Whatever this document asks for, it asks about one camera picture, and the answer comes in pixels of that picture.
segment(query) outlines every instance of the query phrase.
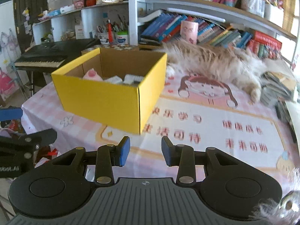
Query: red chinese character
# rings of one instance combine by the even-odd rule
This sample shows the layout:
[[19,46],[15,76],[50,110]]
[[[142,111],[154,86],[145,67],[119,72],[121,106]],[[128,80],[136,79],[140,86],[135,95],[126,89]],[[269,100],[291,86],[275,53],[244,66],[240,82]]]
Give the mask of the red chinese character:
[[259,144],[260,152],[268,153],[268,148],[265,144]]
[[166,118],[173,118],[173,113],[174,113],[173,110],[166,109],[163,116]]
[[239,123],[235,123],[235,130],[243,131],[243,126]]
[[185,138],[185,132],[183,130],[176,129],[174,132],[174,138],[183,140]]
[[225,121],[223,120],[223,127],[226,128],[226,129],[232,129],[231,127],[231,122],[230,121]]
[[201,118],[201,116],[200,115],[195,115],[194,114],[194,121],[196,122],[196,123],[201,123],[202,122],[202,118]]
[[193,140],[194,140],[195,144],[199,144],[199,142],[201,140],[200,134],[198,134],[198,133],[196,133],[196,134],[190,133],[189,136],[190,136],[190,142],[193,142]]
[[234,147],[233,139],[226,139],[226,147],[229,147],[229,149],[233,149]]
[[257,152],[257,146],[255,142],[250,142],[250,149],[254,152]]
[[169,135],[169,132],[170,132],[170,130],[169,130],[169,128],[166,128],[166,127],[159,127],[158,128],[158,130],[157,130],[157,132],[156,132],[156,135],[161,135],[161,137],[163,137],[163,136],[168,136]]
[[183,121],[184,119],[188,119],[188,114],[186,112],[180,112],[178,113],[178,117],[181,121]]
[[246,132],[247,133],[253,133],[253,129],[251,125],[246,125]]
[[259,127],[256,127],[256,131],[259,135],[262,135],[263,134],[263,131],[261,130],[261,128]]
[[240,145],[240,150],[243,150],[243,151],[247,150],[247,146],[246,146],[245,141],[240,140],[239,145]]
[[159,115],[159,108],[158,107],[155,107],[152,111],[152,114],[156,114],[156,115]]
[[143,132],[146,132],[146,133],[150,134],[151,130],[152,130],[152,127],[153,127],[152,125],[146,124],[144,129],[143,129]]

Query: gray ribbed plate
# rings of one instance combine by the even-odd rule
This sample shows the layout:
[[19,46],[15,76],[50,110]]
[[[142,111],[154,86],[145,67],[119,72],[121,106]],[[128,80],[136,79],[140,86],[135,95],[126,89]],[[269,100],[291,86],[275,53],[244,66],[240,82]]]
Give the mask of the gray ribbed plate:
[[121,178],[112,187],[98,188],[87,204],[72,214],[53,219],[18,215],[8,224],[262,225],[265,222],[235,221],[215,214],[193,189],[178,187],[171,178]]

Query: yellow box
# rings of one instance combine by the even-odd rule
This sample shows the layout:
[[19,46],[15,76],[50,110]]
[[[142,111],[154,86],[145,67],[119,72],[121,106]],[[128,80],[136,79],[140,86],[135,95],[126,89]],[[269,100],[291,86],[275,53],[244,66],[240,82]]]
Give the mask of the yellow box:
[[[52,79],[67,112],[133,134],[141,134],[164,88],[167,55],[98,48],[54,71]],[[138,86],[85,80],[94,68],[102,78],[144,76]]]

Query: table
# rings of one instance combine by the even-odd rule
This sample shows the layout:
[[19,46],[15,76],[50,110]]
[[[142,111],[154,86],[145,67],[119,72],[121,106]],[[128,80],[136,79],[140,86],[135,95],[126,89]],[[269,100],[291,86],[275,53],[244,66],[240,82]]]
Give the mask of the table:
[[[166,79],[140,136],[65,112],[53,83],[27,100],[22,109],[26,132],[54,128],[54,146],[61,153],[78,146],[94,151],[129,136],[131,150],[124,167],[113,167],[115,178],[175,178],[178,168],[167,167],[161,153],[164,135],[174,144],[190,145],[197,151],[213,146],[227,152],[274,177],[284,193],[289,170],[300,163],[298,146],[274,109],[253,104],[245,92],[231,84],[199,75],[178,74]],[[203,167],[196,167],[196,175],[197,181],[203,180]]]

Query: white fur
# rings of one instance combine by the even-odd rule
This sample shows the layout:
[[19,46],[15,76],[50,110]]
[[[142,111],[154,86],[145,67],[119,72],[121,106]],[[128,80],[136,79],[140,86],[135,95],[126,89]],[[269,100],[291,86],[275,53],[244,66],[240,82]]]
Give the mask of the white fur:
[[168,77],[176,72],[198,73],[234,84],[248,93],[253,102],[260,99],[260,75],[265,72],[266,66],[250,51],[210,45],[196,46],[182,39],[164,44],[159,51],[168,55]]

